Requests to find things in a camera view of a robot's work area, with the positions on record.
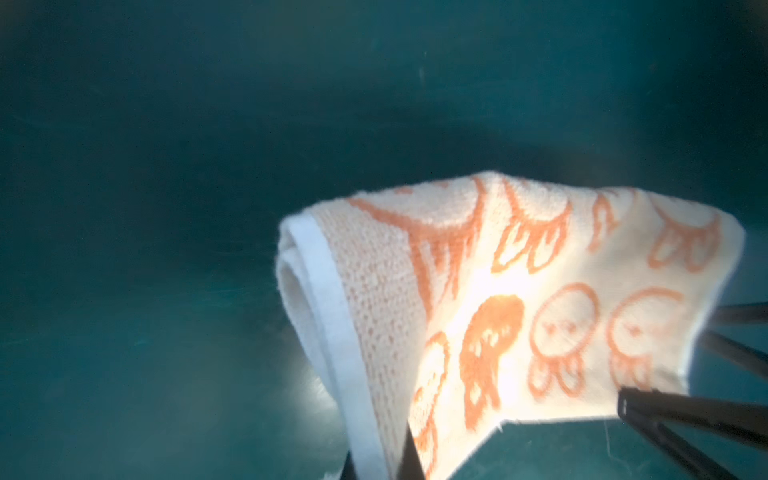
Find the white trim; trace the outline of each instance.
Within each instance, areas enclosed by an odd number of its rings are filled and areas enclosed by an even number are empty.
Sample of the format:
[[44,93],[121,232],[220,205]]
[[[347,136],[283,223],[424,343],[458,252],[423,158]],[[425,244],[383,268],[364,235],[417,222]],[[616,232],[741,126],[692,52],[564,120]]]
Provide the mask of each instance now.
[[308,213],[288,217],[284,228],[290,232],[303,263],[304,268],[293,269],[293,272],[297,276],[306,275],[300,283],[326,360],[325,365],[321,363],[319,367],[328,368],[328,380],[332,384],[326,388],[339,403],[357,475],[365,480],[389,480],[365,363],[328,241]]

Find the folded towel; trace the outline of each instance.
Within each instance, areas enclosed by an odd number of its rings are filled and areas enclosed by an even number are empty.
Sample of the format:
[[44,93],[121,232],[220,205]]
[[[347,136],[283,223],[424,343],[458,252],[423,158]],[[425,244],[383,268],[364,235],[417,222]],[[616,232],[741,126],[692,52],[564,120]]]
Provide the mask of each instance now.
[[361,480],[395,477],[406,425],[443,480],[502,422],[685,393],[743,239],[701,204],[488,172],[288,217],[276,270]]

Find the scratch on surface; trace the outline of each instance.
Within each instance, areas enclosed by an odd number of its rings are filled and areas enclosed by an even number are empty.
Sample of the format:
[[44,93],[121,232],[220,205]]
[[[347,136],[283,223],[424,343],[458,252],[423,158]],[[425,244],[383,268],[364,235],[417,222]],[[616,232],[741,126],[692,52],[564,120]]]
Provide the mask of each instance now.
[[625,460],[622,460],[621,458],[614,457],[611,454],[611,437],[608,436],[608,422],[607,422],[607,420],[603,420],[603,428],[605,429],[605,451],[608,454],[608,458],[610,458],[614,462],[621,463],[627,469],[627,473],[629,473],[629,476],[631,477],[632,476],[632,468],[629,466],[629,464]]

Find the patterned cloth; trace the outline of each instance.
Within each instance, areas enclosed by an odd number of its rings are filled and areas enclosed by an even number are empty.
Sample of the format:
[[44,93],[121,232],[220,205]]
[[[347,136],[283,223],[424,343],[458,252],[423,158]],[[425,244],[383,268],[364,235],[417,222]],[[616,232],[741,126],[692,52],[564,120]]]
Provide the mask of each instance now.
[[487,172],[288,217],[276,268],[361,480],[394,478],[406,423],[443,480],[502,422],[614,417],[621,386],[685,393],[743,240],[701,204]]

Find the terry cloth fabric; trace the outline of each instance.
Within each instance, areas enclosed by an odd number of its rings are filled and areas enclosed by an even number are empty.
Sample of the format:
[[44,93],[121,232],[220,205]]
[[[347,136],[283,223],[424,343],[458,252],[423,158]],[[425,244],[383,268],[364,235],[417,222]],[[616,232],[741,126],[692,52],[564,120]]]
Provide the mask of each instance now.
[[394,478],[406,423],[443,480],[503,422],[685,393],[743,240],[705,205],[487,172],[288,217],[276,273],[361,480]]

